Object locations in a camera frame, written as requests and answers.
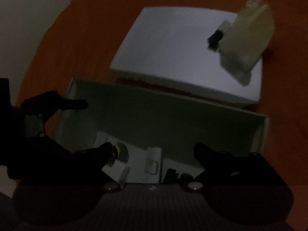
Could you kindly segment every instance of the open box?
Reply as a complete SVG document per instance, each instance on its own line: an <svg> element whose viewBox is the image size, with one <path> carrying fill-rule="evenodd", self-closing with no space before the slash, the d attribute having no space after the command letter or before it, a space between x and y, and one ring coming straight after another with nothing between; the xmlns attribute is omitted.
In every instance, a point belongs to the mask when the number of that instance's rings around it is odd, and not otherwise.
<svg viewBox="0 0 308 231"><path fill-rule="evenodd" d="M269 118L204 100L120 84L76 80L67 98L86 99L85 110L63 111L55 140L70 151L93 148L97 133L201 167L196 142L236 156L263 151Z"/></svg>

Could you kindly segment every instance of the tabletop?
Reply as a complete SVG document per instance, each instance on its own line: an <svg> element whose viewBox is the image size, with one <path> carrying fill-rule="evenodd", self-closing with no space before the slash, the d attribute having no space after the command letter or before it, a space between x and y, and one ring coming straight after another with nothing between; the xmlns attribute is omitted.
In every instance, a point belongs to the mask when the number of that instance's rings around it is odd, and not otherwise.
<svg viewBox="0 0 308 231"><path fill-rule="evenodd" d="M190 6L237 12L248 0L73 0L43 37L24 77L17 105L57 90L73 78L116 82L109 65L144 7ZM251 110L271 118L264 156L290 185L295 202L288 223L308 227L308 0L264 0L275 33L263 54L260 103ZM59 114L47 123L54 131Z"/></svg>

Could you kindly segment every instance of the white box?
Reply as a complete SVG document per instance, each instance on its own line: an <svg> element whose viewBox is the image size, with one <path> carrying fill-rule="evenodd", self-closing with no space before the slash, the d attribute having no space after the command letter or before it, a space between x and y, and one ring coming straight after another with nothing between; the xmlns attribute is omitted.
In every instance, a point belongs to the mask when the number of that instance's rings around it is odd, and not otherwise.
<svg viewBox="0 0 308 231"><path fill-rule="evenodd" d="M242 109L120 84L77 80L68 97L90 106L62 113L54 138L64 148L93 148L102 131L144 151L158 146L163 159L201 169L193 154L196 142L236 156L262 153L269 123Z"/></svg>
<svg viewBox="0 0 308 231"><path fill-rule="evenodd" d="M242 85L221 66L207 39L235 13L203 8L144 8L110 69L124 77L190 92L221 102L249 105L260 99L262 60Z"/></svg>

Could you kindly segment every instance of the orange table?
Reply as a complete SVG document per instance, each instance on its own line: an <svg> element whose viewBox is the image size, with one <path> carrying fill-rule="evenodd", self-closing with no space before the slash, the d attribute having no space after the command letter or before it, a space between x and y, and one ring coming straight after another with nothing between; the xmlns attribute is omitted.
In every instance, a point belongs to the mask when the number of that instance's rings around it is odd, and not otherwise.
<svg viewBox="0 0 308 231"><path fill-rule="evenodd" d="M247 0L73 0L47 31L25 75L17 104L57 90L72 78L115 82L109 65L145 6L193 6L238 11ZM271 117L265 157L294 192L288 222L308 228L308 0L265 0L275 34L263 55L263 84L255 112ZM47 123L54 130L57 116Z"/></svg>

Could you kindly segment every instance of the beige object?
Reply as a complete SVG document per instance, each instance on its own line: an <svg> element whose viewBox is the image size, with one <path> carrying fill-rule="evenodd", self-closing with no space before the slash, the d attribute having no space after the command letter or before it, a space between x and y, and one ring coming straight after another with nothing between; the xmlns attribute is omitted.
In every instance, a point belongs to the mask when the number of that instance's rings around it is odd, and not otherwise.
<svg viewBox="0 0 308 231"><path fill-rule="evenodd" d="M274 28L274 18L269 6L262 0L250 0L219 41L219 51L237 65L236 68L250 71L266 49Z"/></svg>

